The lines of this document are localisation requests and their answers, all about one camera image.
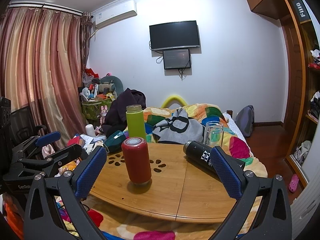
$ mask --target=metal screw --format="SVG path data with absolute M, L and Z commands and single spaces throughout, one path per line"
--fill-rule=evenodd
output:
M 70 177 L 71 174 L 72 174 L 72 171 L 65 171 L 65 172 L 63 173 L 63 176 L 65 176 L 65 177 Z
M 253 171 L 245 171 L 244 173 L 245 173 L 246 176 L 249 177 L 249 178 L 252 178 L 253 175 L 254 175 Z
M 276 179 L 277 179 L 277 180 L 283 180 L 282 176 L 279 175 L 279 174 L 276 175 Z
M 39 179 L 41 179 L 41 175 L 40 174 L 35 176 L 35 180 L 39 180 Z

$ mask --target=textured blue pad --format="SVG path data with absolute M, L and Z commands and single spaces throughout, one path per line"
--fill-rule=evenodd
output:
M 47 146 L 50 143 L 60 140 L 61 134 L 58 131 L 46 134 L 37 139 L 35 145 L 37 147 Z
M 101 147 L 76 182 L 75 195 L 78 200 L 88 196 L 106 161 L 107 151 L 105 148 Z
M 229 197 L 239 200 L 242 196 L 241 181 L 215 147 L 210 151 L 210 161 Z

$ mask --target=curtain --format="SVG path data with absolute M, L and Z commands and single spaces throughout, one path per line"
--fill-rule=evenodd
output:
M 9 8 L 0 25 L 0 95 L 59 131 L 58 148 L 85 130 L 79 32 L 80 17 L 42 8 Z
M 91 13 L 84 12 L 80 20 L 80 54 L 81 66 L 83 71 L 87 65 L 89 56 L 91 28 Z

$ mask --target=dark wooden floor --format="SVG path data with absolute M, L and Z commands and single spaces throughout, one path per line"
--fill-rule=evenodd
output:
M 280 174 L 288 188 L 294 173 L 285 161 L 285 155 L 291 142 L 287 132 L 280 125 L 254 127 L 251 136 L 246 138 L 246 141 L 253 155 L 265 165 L 268 177 L 272 178 Z M 287 191 L 291 204 L 302 192 L 302 187 L 299 184 L 294 194 Z

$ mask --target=yellow foam tube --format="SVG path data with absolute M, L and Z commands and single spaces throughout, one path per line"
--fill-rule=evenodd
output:
M 181 106 L 186 106 L 187 103 L 182 99 L 182 97 L 179 97 L 177 95 L 169 96 L 162 104 L 161 108 L 166 108 L 166 106 L 172 101 L 177 100 Z

